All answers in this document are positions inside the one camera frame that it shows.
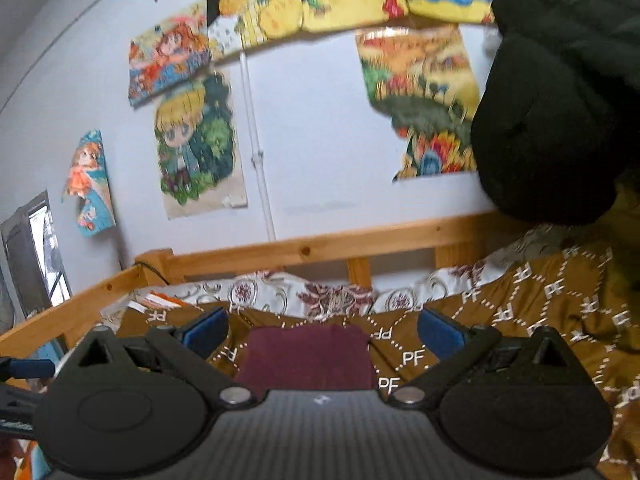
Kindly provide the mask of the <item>orange-haired anime poster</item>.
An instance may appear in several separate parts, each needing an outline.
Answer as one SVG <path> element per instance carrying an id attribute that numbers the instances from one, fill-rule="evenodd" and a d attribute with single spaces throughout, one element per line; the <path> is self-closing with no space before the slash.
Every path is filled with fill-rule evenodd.
<path id="1" fill-rule="evenodd" d="M 129 104 L 188 80 L 209 62 L 206 0 L 198 0 L 130 41 Z"/>

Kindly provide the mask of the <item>white floral bed sheet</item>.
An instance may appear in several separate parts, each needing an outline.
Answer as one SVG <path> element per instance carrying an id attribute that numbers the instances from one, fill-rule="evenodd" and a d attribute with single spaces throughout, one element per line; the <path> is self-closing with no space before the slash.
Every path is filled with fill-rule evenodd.
<path id="1" fill-rule="evenodd" d="M 514 263 L 548 256 L 560 249 L 567 229 L 543 224 L 509 246 L 468 266 L 452 266 L 426 274 L 412 284 L 378 292 L 356 285 L 325 285 L 285 272 L 266 271 L 238 278 L 184 283 L 162 289 L 166 296 L 201 310 L 204 304 L 228 302 L 231 307 L 284 314 L 308 321 L 335 315 L 366 315 L 416 310 L 434 301 L 474 290 L 501 278 Z"/>

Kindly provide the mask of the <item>maroon long-sleeve sweater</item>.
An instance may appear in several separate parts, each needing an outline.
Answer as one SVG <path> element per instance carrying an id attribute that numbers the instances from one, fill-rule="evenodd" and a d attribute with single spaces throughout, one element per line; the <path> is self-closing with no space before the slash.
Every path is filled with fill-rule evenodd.
<path id="1" fill-rule="evenodd" d="M 256 396 L 269 390 L 372 389 L 369 336 L 352 325 L 256 328 L 235 381 Z"/>

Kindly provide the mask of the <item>red-haired anime poster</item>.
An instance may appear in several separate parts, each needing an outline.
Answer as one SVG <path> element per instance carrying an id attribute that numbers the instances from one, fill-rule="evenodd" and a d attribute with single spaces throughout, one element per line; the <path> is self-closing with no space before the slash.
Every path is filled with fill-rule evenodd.
<path id="1" fill-rule="evenodd" d="M 92 237 L 116 226 L 102 133 L 90 130 L 74 151 L 63 197 L 81 200 L 76 224 L 83 237 Z"/>

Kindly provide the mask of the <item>orange garment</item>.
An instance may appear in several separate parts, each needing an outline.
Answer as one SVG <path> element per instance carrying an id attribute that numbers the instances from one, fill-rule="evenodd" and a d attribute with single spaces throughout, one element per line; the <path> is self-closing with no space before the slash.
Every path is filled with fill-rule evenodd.
<path id="1" fill-rule="evenodd" d="M 18 440 L 22 455 L 15 460 L 15 480 L 46 480 L 52 469 L 35 441 Z"/>

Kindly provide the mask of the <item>window with dark frame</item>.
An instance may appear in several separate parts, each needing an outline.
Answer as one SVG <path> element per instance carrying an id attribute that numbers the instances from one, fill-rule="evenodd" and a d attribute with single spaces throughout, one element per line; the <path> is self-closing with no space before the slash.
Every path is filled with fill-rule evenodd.
<path id="1" fill-rule="evenodd" d="M 51 214 L 42 192 L 18 207 L 1 225 L 11 281 L 24 318 L 56 307 L 72 296 Z"/>

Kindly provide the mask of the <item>black hanging garment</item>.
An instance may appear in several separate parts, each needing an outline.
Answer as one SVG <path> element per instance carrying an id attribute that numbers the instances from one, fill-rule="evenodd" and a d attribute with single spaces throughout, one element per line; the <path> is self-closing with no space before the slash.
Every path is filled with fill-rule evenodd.
<path id="1" fill-rule="evenodd" d="M 639 185 L 639 0 L 494 0 L 501 44 L 471 127 L 506 216 L 583 226 Z"/>

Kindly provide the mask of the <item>blond anime character poster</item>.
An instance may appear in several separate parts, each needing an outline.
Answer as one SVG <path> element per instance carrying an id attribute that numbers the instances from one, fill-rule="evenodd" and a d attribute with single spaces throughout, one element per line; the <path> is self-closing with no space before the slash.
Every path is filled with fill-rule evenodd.
<path id="1" fill-rule="evenodd" d="M 248 205 L 225 73 L 210 70 L 167 92 L 154 133 L 168 219 Z"/>

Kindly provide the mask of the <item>yellow checkered cartoon poster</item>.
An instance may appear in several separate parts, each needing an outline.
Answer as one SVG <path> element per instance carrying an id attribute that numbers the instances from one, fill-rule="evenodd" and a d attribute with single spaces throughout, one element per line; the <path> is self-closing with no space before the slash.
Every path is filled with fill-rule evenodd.
<path id="1" fill-rule="evenodd" d="M 303 25 L 302 0 L 206 0 L 212 60 L 296 34 Z"/>

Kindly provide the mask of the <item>colourful landscape poster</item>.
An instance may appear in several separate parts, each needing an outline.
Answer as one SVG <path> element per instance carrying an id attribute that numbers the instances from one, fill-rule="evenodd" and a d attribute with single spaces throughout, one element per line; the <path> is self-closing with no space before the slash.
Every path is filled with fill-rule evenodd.
<path id="1" fill-rule="evenodd" d="M 355 41 L 370 104 L 406 142 L 394 179 L 476 171 L 471 126 L 480 88 L 460 28 L 371 28 Z"/>

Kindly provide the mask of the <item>wooden bed frame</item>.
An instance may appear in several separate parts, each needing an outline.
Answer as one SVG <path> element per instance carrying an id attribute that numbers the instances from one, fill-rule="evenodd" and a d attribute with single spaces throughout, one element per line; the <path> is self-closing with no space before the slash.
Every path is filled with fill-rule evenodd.
<path id="1" fill-rule="evenodd" d="M 169 248 L 151 250 L 137 256 L 130 268 L 3 334 L 1 353 L 26 358 L 58 337 L 63 337 L 66 344 L 72 346 L 99 322 L 102 309 L 145 286 L 163 282 L 179 284 L 189 278 L 209 275 L 238 275 L 341 261 L 345 263 L 352 284 L 369 287 L 372 257 L 431 249 L 439 268 L 469 264 L 487 254 L 486 244 L 492 236 L 520 229 L 518 222 L 491 211 L 184 255 L 176 255 Z"/>

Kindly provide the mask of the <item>brown PF patterned blanket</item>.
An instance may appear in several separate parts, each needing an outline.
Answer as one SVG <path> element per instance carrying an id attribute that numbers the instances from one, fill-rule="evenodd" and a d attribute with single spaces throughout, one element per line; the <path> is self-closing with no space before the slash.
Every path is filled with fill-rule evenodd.
<path id="1" fill-rule="evenodd" d="M 600 460 L 600 473 L 609 479 L 638 477 L 639 298 L 606 245 L 574 245 L 514 263 L 501 278 L 474 292 L 427 301 L 416 310 L 335 315 L 324 321 L 239 309 L 223 301 L 196 310 L 162 290 L 158 294 L 157 307 L 144 304 L 144 290 L 132 295 L 120 316 L 118 336 L 141 336 L 163 324 L 181 326 L 213 308 L 223 308 L 229 315 L 228 334 L 206 360 L 235 379 L 246 355 L 248 336 L 256 328 L 357 326 L 369 336 L 374 388 L 384 394 L 436 363 L 436 356 L 418 335 L 418 317 L 425 309 L 434 309 L 466 326 L 495 327 L 510 337 L 526 337 L 537 327 L 552 327 L 574 351 L 613 411 L 613 433 Z"/>

